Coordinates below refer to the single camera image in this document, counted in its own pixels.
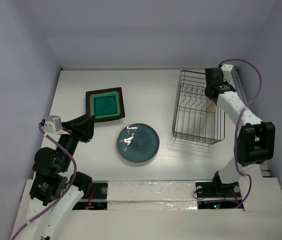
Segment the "tan round plate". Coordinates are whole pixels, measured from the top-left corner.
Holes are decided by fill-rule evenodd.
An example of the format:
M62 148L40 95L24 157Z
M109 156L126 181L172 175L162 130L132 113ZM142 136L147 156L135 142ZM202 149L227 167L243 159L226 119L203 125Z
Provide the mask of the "tan round plate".
M206 112L208 114L211 114L216 108L217 108L217 105L215 104L215 102L211 99L208 99Z

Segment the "teal square plate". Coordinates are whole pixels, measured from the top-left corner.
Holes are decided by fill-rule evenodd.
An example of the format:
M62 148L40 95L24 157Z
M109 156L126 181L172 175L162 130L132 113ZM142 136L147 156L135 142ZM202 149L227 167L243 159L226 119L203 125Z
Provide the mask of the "teal square plate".
M125 107L121 87L87 91L85 112L95 116L95 122L109 122L125 118Z

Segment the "dark patterned round plate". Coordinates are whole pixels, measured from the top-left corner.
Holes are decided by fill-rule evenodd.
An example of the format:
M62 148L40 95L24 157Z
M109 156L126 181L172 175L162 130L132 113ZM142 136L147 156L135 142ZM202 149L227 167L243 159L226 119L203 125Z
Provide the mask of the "dark patterned round plate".
M128 162L143 164L157 154L160 138L151 126L133 123L121 130L116 147L119 154Z

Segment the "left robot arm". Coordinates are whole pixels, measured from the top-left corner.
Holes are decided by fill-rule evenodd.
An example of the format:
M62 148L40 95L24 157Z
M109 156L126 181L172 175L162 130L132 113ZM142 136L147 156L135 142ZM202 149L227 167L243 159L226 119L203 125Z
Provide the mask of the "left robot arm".
M56 148L42 147L34 156L25 222L13 240L55 240L73 207L92 193L92 177L77 170L74 153L93 138L94 125L95 116L86 114L65 122L50 115L38 124Z

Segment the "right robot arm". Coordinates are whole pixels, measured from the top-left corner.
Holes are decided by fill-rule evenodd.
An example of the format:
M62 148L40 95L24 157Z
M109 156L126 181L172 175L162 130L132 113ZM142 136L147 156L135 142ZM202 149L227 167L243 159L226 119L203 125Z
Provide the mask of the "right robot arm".
M228 115L235 124L236 133L234 157L212 179L211 190L216 196L223 196L254 165L262 164L274 155L275 125L261 120L240 99L230 84L232 70L230 64L205 69L204 93Z

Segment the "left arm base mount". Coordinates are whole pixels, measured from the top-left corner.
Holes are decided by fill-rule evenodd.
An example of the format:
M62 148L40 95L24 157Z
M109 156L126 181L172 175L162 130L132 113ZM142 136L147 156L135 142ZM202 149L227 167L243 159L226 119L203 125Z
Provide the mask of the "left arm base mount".
M106 202L108 194L108 182L107 181L94 181L92 183L93 196L91 202Z

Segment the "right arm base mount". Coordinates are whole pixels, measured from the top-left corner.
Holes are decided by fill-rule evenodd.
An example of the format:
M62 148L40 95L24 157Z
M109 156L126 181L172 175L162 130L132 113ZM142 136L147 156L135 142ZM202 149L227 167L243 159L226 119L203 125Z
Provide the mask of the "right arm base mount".
M195 183L195 195L199 200L226 197L241 198L239 183L222 184L216 186L212 181L199 181Z

